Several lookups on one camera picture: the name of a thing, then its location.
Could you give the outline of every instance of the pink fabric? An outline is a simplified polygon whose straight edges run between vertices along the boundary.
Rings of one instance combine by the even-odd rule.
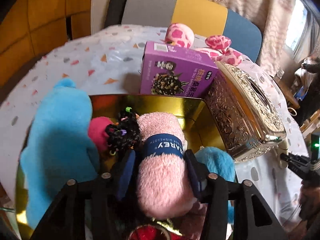
[[[179,227],[180,233],[185,235],[189,240],[199,240],[203,225],[204,219],[206,216],[208,204],[201,204],[200,202],[194,203],[192,209],[182,217],[182,223]],[[231,225],[227,226],[226,239],[232,234]]]
[[[142,141],[160,133],[172,134],[182,144],[186,141],[173,114],[144,114],[138,119],[138,124]],[[149,217],[163,220],[186,214],[196,198],[188,180],[185,161],[174,154],[145,158],[139,166],[137,197],[141,210]]]
[[[206,53],[213,61],[221,61],[233,66],[242,62],[242,53],[230,48],[231,40],[223,35],[210,36],[205,40],[210,48],[198,48],[197,51]]]
[[[105,129],[109,124],[113,124],[113,122],[104,116],[93,118],[90,122],[88,136],[96,145],[99,153],[108,150],[107,141],[109,136],[105,132]]]
[[[171,24],[165,35],[164,41],[172,45],[190,48],[195,40],[193,31],[182,23]]]

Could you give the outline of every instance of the embossed metal box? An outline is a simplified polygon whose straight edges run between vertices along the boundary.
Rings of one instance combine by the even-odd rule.
[[[220,69],[205,100],[227,152],[236,161],[258,157],[286,137],[275,107],[255,80],[241,69]]]

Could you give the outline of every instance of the white patterned tablecloth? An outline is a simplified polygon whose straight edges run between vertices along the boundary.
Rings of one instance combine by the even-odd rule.
[[[0,181],[14,200],[20,151],[28,126],[41,99],[62,77],[72,78],[77,87],[94,94],[138,94],[145,43],[163,42],[166,28],[138,25],[111,26],[99,33],[67,42],[39,60],[12,90],[0,107]],[[206,47],[196,35],[192,48]],[[307,155],[297,123],[286,108],[283,94],[272,79],[244,56],[239,66],[249,73],[269,95],[287,131],[289,150]],[[283,222],[298,205],[301,180],[289,170],[281,170],[272,153],[238,164],[240,181],[250,179],[271,209]]]

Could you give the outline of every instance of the person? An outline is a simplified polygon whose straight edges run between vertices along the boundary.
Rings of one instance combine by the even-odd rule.
[[[302,181],[302,184],[299,203],[303,204],[307,199],[309,200],[307,219],[301,221],[296,228],[288,234],[289,240],[301,240],[310,226],[315,222],[317,216],[320,215],[320,187],[308,186],[304,181]]]
[[[300,102],[297,115],[293,117],[299,126],[302,126],[305,120],[320,109],[320,58],[315,56],[307,57],[301,67],[316,75],[309,86],[307,94]]]
[[[1,215],[0,215],[0,239],[18,240],[18,238],[14,235],[14,233],[7,227]]]

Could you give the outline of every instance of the blue label band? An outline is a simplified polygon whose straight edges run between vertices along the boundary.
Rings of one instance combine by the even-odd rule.
[[[182,142],[172,134],[155,134],[145,141],[143,154],[145,158],[150,155],[175,154],[183,159]]]

